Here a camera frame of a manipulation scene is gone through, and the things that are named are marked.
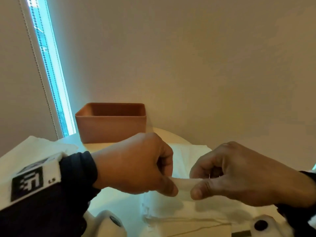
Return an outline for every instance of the round table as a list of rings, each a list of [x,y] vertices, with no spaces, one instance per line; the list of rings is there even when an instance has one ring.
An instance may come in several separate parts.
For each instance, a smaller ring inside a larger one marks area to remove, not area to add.
[[[167,143],[191,144],[187,140],[175,135],[169,131],[165,131],[155,127],[148,127],[147,132],[157,133]],[[99,144],[82,144],[78,133],[67,136],[58,140],[59,143],[75,144],[78,146],[79,152],[90,151],[95,152],[103,149],[113,143],[99,143]],[[128,233],[128,237],[146,236],[146,224],[141,219],[140,215],[140,195],[130,195],[123,193],[113,188],[105,188],[91,201],[88,211],[96,216],[103,210],[110,210],[116,214],[123,222],[124,227]],[[274,206],[260,207],[259,213],[267,214],[275,218],[278,222],[283,222],[284,219],[278,214]],[[231,231],[229,226],[216,226],[210,229],[202,229],[199,232],[192,233],[192,236],[217,236],[230,237]]]

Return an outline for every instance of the window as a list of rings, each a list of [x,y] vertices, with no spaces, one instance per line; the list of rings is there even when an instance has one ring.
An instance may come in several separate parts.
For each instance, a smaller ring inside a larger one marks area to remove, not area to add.
[[[27,0],[63,136],[76,133],[46,0]]]

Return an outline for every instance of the white wall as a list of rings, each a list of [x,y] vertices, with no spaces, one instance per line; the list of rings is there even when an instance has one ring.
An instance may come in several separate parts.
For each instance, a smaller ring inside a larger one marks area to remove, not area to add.
[[[30,135],[52,141],[57,137],[18,0],[1,0],[0,30],[1,157]],[[45,70],[43,78],[46,83]],[[50,99],[48,85],[46,89]]]
[[[48,0],[73,112],[141,102],[194,144],[316,162],[316,0]]]

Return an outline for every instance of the dark jacket sleeve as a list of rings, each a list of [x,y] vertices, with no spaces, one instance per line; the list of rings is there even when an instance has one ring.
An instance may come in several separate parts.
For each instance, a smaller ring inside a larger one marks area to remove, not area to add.
[[[316,184],[315,173],[301,172],[313,179]],[[278,212],[286,218],[289,225],[294,229],[295,237],[316,236],[316,229],[308,224],[308,221],[316,215],[316,204],[309,208],[294,208],[285,204],[276,204],[276,207]]]
[[[2,237],[79,237],[86,229],[83,214],[100,190],[92,187],[98,172],[90,153],[60,162],[61,182],[0,211]]]

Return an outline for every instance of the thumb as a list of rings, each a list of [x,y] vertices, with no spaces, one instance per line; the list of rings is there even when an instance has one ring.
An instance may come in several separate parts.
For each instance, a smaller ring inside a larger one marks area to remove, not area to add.
[[[169,197],[175,197],[178,194],[176,185],[165,175],[161,175],[157,191]]]
[[[193,200],[202,200],[214,195],[223,195],[223,177],[203,179],[192,188],[191,198]]]

